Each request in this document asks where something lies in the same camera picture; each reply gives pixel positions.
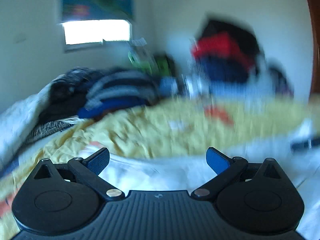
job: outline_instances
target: blue clothing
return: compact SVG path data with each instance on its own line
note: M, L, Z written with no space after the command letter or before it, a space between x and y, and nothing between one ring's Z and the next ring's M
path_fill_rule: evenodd
M102 104L97 108L87 110L85 107L82 107L78 111L79 118L93 118L102 114L106 110L115 110L115 109L126 109L134 106L147 105L147 100L138 97L119 97L119 98L109 98L102 101Z
M211 81L246 83L249 78L247 71L234 60L203 56L199 61Z

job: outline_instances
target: metal screw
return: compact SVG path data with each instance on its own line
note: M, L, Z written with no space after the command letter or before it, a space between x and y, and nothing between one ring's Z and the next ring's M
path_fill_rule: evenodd
M194 193L197 197L205 197L210 194L210 191L206 188L198 188L194 191Z
M122 191L117 188L109 189L107 191L108 197L119 197L121 194L122 194Z

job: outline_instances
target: gray fabric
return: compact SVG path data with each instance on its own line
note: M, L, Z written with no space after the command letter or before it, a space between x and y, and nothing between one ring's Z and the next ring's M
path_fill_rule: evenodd
M87 101L84 108L92 110L102 105L101 100L115 97L134 96L146 99L151 105L156 103L158 96L152 88L137 88L135 86L115 86L101 90L94 98Z
M67 123L64 121L52 121L38 125L29 133L24 142L24 145L34 143L56 132L70 128L73 125L73 123Z
M127 71L117 72L117 73L108 75L106 77L103 77L99 81L97 81L92 86L92 88L88 91L87 99L93 98L97 95L97 93L100 93L101 90L103 90L103 86L108 82L111 82L117 79L127 79L127 78L130 78L130 79L137 78L137 79L143 79L149 82L153 82L150 76L137 70L127 70Z
M92 86L84 108L90 111L101 106L104 100L119 97L138 97L153 105L159 96L158 85L152 76L138 70L121 70L101 78Z

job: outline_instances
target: clothing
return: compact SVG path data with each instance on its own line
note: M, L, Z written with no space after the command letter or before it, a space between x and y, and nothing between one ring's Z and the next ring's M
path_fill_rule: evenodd
M214 56L203 56L199 58L211 81L227 83L246 83L248 72L234 60L227 60Z
M52 82L50 104L39 115L38 124L67 118L77 114L87 102L88 90L102 77L125 69L93 70L76 67Z
M247 30L237 27L231 23L209 19L207 26L204 28L202 38L212 37L218 33L227 32L239 45L240 50L247 56L256 56L260 49L256 37Z
M27 136L24 145L34 143L42 138L52 135L56 132L65 130L74 126L76 123L81 122L77 116L68 117L65 119L51 121L45 124L36 126Z
M227 32L218 33L212 37L202 38L192 48L192 54L197 59L201 56L212 55L232 59L240 63L247 71L254 66L254 58L241 52L238 44Z
M92 110L110 98L138 97L150 105L159 100L158 85L153 77L139 70L126 70L105 76L96 82L87 94L85 109Z
M145 99L138 97L120 97L110 98L102 101L102 104L94 109L87 110L82 107L78 111L79 118L93 118L102 115L105 112L111 113L119 109L126 109L134 106L147 105L148 102Z
M51 104L39 115L38 124L74 116L86 102L86 93L77 93L62 102Z

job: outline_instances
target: curtain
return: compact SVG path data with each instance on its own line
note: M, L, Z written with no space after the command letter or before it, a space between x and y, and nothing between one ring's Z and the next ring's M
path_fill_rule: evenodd
M132 0L63 0L62 22L132 18Z

